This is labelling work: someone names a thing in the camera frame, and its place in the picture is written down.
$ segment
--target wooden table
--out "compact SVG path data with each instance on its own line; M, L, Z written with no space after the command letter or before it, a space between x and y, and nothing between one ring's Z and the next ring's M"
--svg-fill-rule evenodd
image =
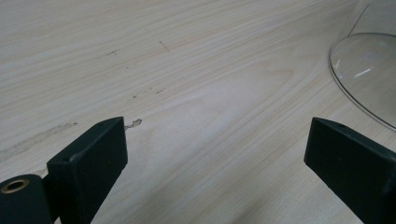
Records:
M303 162L312 117L396 148L328 68L356 4L1 1L0 180L124 116L142 122L93 223L361 223Z

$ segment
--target clear glass dome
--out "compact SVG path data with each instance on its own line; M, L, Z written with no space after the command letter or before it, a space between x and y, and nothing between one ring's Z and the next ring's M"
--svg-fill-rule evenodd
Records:
M329 65L352 101L396 131L396 1L361 9L352 16L357 19L350 31L332 46Z

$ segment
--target black clamp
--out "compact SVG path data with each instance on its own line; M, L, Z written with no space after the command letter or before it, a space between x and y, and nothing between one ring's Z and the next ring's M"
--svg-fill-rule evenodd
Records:
M343 124L313 118L304 161L361 221L396 223L396 153Z
M47 162L0 184L2 224L88 224L128 163L123 118L104 120Z

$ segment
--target dirt mark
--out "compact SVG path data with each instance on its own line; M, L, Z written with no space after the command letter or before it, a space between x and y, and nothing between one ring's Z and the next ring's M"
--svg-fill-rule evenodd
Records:
M139 126L141 123L142 123L142 119L137 119L137 120L135 120L134 122L132 122L131 125L125 125L125 131L126 131L127 129L137 127L137 126Z
M158 41L158 43L160 43L166 50L168 50L168 52L170 52L170 50L165 46L165 44L161 40Z
M75 122L75 123L66 123L64 125L53 127L47 131L44 131L43 133L38 133L35 136L26 139L13 147L0 151L0 162L5 161L13 156L19 155L29 150L31 147L45 141L47 138L55 135L56 133L61 133L76 125L77 123Z
M107 53L106 55L111 55L111 54L117 55L117 51L119 51L119 49L113 50L113 51Z

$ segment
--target light wood surface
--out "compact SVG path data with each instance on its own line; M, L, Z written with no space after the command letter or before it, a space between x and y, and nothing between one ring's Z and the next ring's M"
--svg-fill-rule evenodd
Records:
M124 116L93 223L361 223L303 162L314 116L396 148L328 68L356 4L0 1L0 180Z

